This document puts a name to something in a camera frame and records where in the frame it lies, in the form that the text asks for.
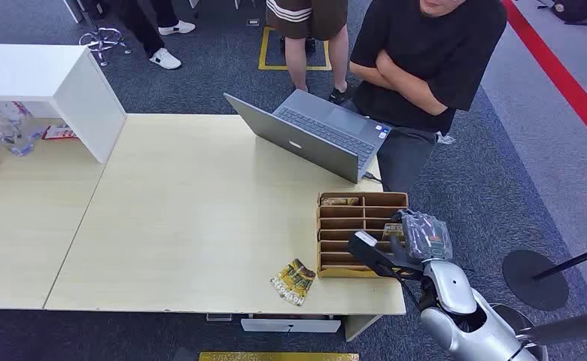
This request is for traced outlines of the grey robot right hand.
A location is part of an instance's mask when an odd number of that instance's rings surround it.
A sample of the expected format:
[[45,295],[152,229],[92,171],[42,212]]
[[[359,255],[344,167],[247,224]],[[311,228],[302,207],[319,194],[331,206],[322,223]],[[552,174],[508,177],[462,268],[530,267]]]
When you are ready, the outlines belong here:
[[452,241],[444,221],[406,209],[397,211],[391,222],[402,231],[400,235],[388,232],[394,261],[417,265],[433,259],[452,260]]

